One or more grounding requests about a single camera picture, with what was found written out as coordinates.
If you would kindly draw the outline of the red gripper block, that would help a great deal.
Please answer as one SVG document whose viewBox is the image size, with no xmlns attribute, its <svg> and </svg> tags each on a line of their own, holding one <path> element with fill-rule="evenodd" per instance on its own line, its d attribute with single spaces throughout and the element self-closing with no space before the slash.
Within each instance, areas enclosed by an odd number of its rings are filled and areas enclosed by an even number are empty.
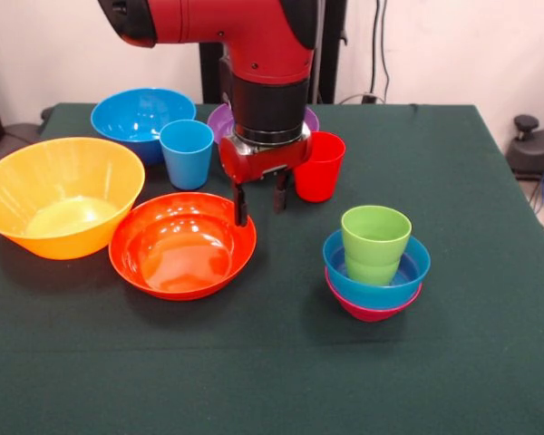
<svg viewBox="0 0 544 435">
<path fill-rule="evenodd" d="M 297 140 L 277 147 L 250 144 L 235 133 L 223 137 L 219 143 L 219 158 L 224 171 L 234 182 L 235 225 L 245 227 L 248 224 L 247 203 L 241 184 L 273 178 L 273 207 L 276 213 L 281 213 L 287 206 L 290 170 L 305 163 L 311 152 L 312 134 L 309 129 L 302 129 Z"/>
</svg>

